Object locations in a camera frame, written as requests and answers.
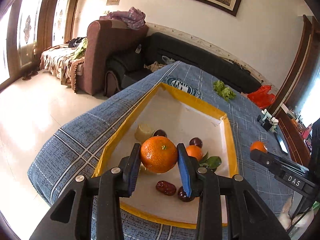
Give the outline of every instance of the black sofa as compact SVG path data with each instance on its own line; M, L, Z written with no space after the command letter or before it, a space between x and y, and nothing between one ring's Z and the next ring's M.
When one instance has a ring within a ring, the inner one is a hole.
M165 64L162 56L194 65L219 78L238 92L251 93L261 86L248 70L237 64L228 62L184 41L162 33L154 33L143 40L140 52L136 48L129 49L114 54L108 59L106 69L114 73L116 80L106 76L105 93L109 89L107 96L111 96L117 90L124 89L151 74L150 70L144 68L144 64L151 65L155 61ZM113 82L118 83L118 89L112 84Z

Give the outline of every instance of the green leaf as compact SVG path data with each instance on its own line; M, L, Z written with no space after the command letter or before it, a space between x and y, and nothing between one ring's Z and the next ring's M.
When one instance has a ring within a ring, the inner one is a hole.
M206 163L208 164L209 168L213 170L218 168L221 165L222 161L219 156L211 156L207 159Z
M229 99L234 99L236 97L236 94L233 92L233 90L229 87L226 87L221 80L217 80L216 82L214 82L213 86L217 94L227 102L229 101Z
M205 154L205 156L203 156L202 159L199 161L200 164L201 164L201 163L205 163L205 161L206 161L207 158L208 158L208 153L209 153L209 152L207 152L207 153Z
M201 167L206 167L207 169L209 169L210 171L215 172L217 170L217 168L211 169L208 165L208 163L201 163L200 164Z
M313 206L312 206L313 210L316 211L317 209L320 208L320 203L319 202L314 202Z

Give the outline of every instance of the green cloth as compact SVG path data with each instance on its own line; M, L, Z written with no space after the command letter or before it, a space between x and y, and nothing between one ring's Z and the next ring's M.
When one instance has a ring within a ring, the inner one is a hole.
M73 55L73 57L72 57L72 60L75 60L75 59L77 59L77 58L83 57L84 54L85 54L85 50L87 49L87 46L88 46L88 39L87 39L87 38L84 38L84 39L80 42L78 48L76 49L76 51L75 51L75 53L74 53L74 55Z
M318 210L318 209L320 208L320 203L316 201L316 202L313 204L312 208L313 208L314 211Z

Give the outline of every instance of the purple blanket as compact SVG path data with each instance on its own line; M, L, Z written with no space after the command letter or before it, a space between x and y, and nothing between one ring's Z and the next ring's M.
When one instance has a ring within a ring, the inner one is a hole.
M131 7L127 12L110 12L106 16L104 16L103 19L120 20L125 22L130 29L138 30L146 24L146 22L144 21L145 17L146 15L142 11Z

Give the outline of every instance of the lettuce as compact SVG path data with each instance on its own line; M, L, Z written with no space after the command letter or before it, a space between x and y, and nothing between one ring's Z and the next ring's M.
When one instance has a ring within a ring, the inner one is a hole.
M231 88L226 87L223 81L218 80L213 83L214 90L217 92L219 96L221 96L227 102L236 97L236 94L231 90Z

